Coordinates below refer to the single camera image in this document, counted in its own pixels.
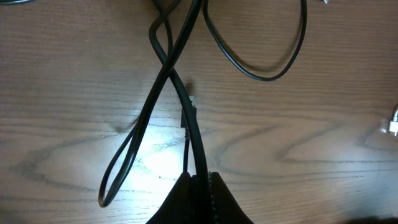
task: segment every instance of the wood grain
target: wood grain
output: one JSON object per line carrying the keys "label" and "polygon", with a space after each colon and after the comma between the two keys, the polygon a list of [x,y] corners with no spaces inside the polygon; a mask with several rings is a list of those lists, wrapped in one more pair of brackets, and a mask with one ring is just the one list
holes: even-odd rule
{"label": "wood grain", "polygon": [[[189,4],[170,18],[176,35]],[[300,1],[218,0],[209,12],[246,63],[282,69]],[[156,212],[182,170],[170,82],[116,200],[97,203],[160,69],[147,37],[156,16],[146,0],[0,7],[0,223],[145,223]],[[227,61],[199,17],[176,69],[197,97],[209,170],[255,223],[398,215],[398,140],[379,130],[398,103],[397,24],[395,0],[308,0],[297,60],[263,83]]]}

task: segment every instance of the power cord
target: power cord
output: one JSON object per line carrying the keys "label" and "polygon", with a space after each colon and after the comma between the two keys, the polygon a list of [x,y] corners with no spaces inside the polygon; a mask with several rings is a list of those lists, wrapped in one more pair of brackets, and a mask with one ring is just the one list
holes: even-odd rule
{"label": "power cord", "polygon": [[[301,35],[298,40],[297,47],[295,49],[295,52],[293,53],[292,58],[289,60],[288,64],[286,67],[283,69],[282,72],[280,72],[278,75],[270,78],[266,77],[260,77],[257,75],[254,75],[250,72],[248,72],[242,65],[240,65],[236,58],[234,58],[230,52],[226,50],[226,46],[224,43],[222,43],[220,35],[217,33],[216,28],[214,27],[213,23],[210,20],[210,17],[208,15],[208,0],[193,0],[190,10],[187,14],[187,18],[185,19],[185,22],[183,24],[183,27],[177,37],[177,41],[173,45],[173,40],[172,40],[172,31],[170,27],[170,22],[167,19],[169,14],[178,6],[180,3],[180,0],[174,0],[169,7],[166,9],[163,9],[158,0],[152,0],[152,2],[155,4],[156,8],[158,9],[160,16],[152,23],[150,29],[149,29],[149,40],[152,45],[152,48],[155,50],[159,60],[162,62],[162,68],[148,94],[148,97],[146,99],[146,102],[144,103],[144,106],[142,108],[142,111],[139,115],[139,118],[137,120],[136,125],[133,127],[133,129],[130,131],[130,133],[127,135],[123,143],[121,144],[120,148],[118,151],[115,153],[114,157],[112,158],[111,162],[109,163],[108,168],[106,169],[104,173],[103,180],[101,181],[101,185],[99,188],[99,194],[98,194],[98,203],[101,207],[106,207],[108,206],[112,200],[115,198],[118,190],[122,186],[124,180],[126,179],[129,171],[131,170],[131,167],[133,165],[133,162],[137,156],[137,152],[139,150],[139,146],[142,142],[142,138],[144,136],[144,133],[146,131],[146,127],[149,123],[149,118],[150,115],[152,114],[152,111],[154,109],[154,106],[156,104],[156,101],[160,95],[160,92],[163,89],[163,86],[165,85],[165,82],[169,78],[173,86],[175,88],[175,91],[177,92],[177,95],[180,99],[181,105],[182,105],[182,127],[186,128],[186,134],[185,134],[185,150],[184,150],[184,159],[183,159],[183,172],[187,172],[187,163],[188,163],[188,149],[189,149],[189,142],[191,141],[192,144],[192,151],[193,151],[193,157],[195,161],[195,168],[197,172],[197,179],[199,186],[197,189],[197,194],[199,195],[200,198],[204,198],[204,200],[200,203],[205,203],[205,204],[210,204],[210,191],[209,191],[209,183],[208,183],[208,171],[207,171],[207,164],[206,164],[206,157],[205,157],[205,151],[203,148],[203,142],[201,140],[201,134],[200,130],[198,127],[198,123],[196,120],[196,107],[193,106],[193,103],[190,100],[190,97],[187,94],[187,91],[178,75],[178,73],[174,69],[174,65],[177,62],[180,54],[182,53],[182,50],[187,43],[187,40],[191,34],[191,31],[193,29],[193,26],[195,25],[196,19],[198,17],[198,14],[200,12],[200,8],[204,2],[203,5],[203,15],[205,17],[205,21],[207,23],[207,26],[213,35],[214,39],[216,40],[216,43],[220,47],[220,49],[223,51],[223,53],[227,56],[227,58],[237,67],[240,71],[242,71],[245,75],[256,79],[260,81],[273,81],[281,76],[283,76],[287,70],[292,66],[295,58],[297,57],[300,48],[302,46],[303,40],[304,40],[304,35],[305,35],[305,29],[306,29],[306,24],[307,24],[307,3],[306,0],[301,0],[301,8],[302,8],[302,27],[301,27]],[[156,32],[158,28],[161,26],[161,24],[165,24],[166,32],[167,32],[167,38],[168,38],[168,52],[167,55],[164,51],[164,49],[161,47],[157,36]],[[106,184],[109,179],[109,175],[123,152],[123,150],[126,148],[126,146],[130,143],[129,148],[126,153],[126,157],[124,158],[123,164],[116,175],[115,179],[113,180],[109,190],[108,194],[105,196],[105,191],[106,191]]]}
{"label": "power cord", "polygon": [[28,3],[31,1],[33,1],[33,0],[0,0],[0,5],[10,6],[10,5],[15,5],[15,4]]}

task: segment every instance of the thin black wire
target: thin black wire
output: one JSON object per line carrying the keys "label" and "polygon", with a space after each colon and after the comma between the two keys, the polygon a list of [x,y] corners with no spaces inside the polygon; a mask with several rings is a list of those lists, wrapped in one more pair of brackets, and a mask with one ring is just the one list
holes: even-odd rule
{"label": "thin black wire", "polygon": [[247,75],[250,78],[253,78],[255,80],[260,80],[260,81],[274,81],[277,80],[278,78],[282,77],[285,75],[285,73],[289,70],[289,68],[292,66],[294,60],[296,59],[297,55],[300,52],[301,46],[304,41],[304,36],[305,36],[305,29],[307,27],[307,1],[306,0],[301,0],[301,11],[302,11],[302,25],[301,25],[301,34],[300,38],[297,43],[297,47],[292,55],[292,58],[289,60],[287,63],[286,67],[281,71],[278,75],[275,75],[273,77],[261,77],[258,75],[255,75],[249,71],[247,71],[235,58],[234,56],[228,52],[225,44],[223,41],[221,41],[221,37],[219,33],[217,32],[213,22],[211,21],[208,13],[208,3],[209,0],[205,0],[203,4],[203,17],[205,18],[206,24],[210,30],[210,33],[214,37],[214,40],[216,41],[217,45],[220,47],[221,51],[225,54],[225,56],[228,58],[229,61],[232,62],[233,65],[235,65],[236,68],[238,68],[241,72],[243,72],[245,75]]}
{"label": "thin black wire", "polygon": [[189,133],[185,128],[185,145],[184,145],[184,157],[182,162],[182,172],[188,172],[188,152],[189,152]]}
{"label": "thin black wire", "polygon": [[394,110],[392,111],[392,121],[398,121],[398,104],[394,107]]}
{"label": "thin black wire", "polygon": [[[163,7],[160,5],[160,3],[157,2],[157,0],[152,0],[152,2],[156,6],[156,9],[159,11],[159,14],[165,15]],[[172,32],[172,28],[170,26],[168,17],[165,17],[165,19],[163,20],[163,23],[164,23],[164,26],[166,28],[166,33],[167,33],[167,48],[168,48],[167,55],[170,56],[173,52],[173,32]]]}
{"label": "thin black wire", "polygon": [[[156,30],[160,27],[163,21],[166,20],[167,16],[177,7],[179,2],[180,2],[179,0],[174,1],[165,10],[165,12],[161,14],[151,25],[149,38],[154,50],[156,51],[158,57],[160,58],[160,60],[164,65],[160,70],[155,80],[155,83],[152,86],[152,89],[150,90],[150,93],[148,94],[147,100],[141,111],[136,126],[127,135],[127,138],[122,143],[122,146],[118,149],[111,163],[106,169],[98,194],[98,202],[101,207],[106,207],[111,203],[113,198],[116,196],[118,190],[120,189],[121,185],[123,184],[124,180],[126,179],[128,172],[130,171],[132,164],[135,160],[135,157],[137,155],[137,151],[144,136],[154,105],[160,95],[160,92],[163,89],[166,80],[169,77],[177,91],[178,97],[180,98],[181,104],[183,106],[184,115],[187,120],[188,130],[192,139],[192,149],[194,153],[195,166],[197,169],[197,176],[200,180],[200,186],[199,186],[200,193],[203,194],[204,197],[208,195],[207,164],[206,164],[206,157],[203,149],[203,143],[201,140],[198,123],[195,119],[192,104],[188,97],[186,89],[181,79],[179,79],[177,73],[174,70],[174,65],[178,60],[178,57],[182,53],[185,44],[187,43],[189,35],[195,24],[196,18],[200,12],[200,6],[203,0],[193,0],[187,18],[185,19],[185,23],[181,29],[180,35],[178,36],[173,49],[171,51],[169,50],[171,54],[168,57],[165,55],[165,52],[163,51],[156,37]],[[130,139],[131,143],[126,154],[126,158],[124,159],[124,162],[116,178],[112,182],[108,194],[104,198],[106,184],[108,182],[112,168],[116,163],[118,157],[121,155],[121,152],[127,146]]]}

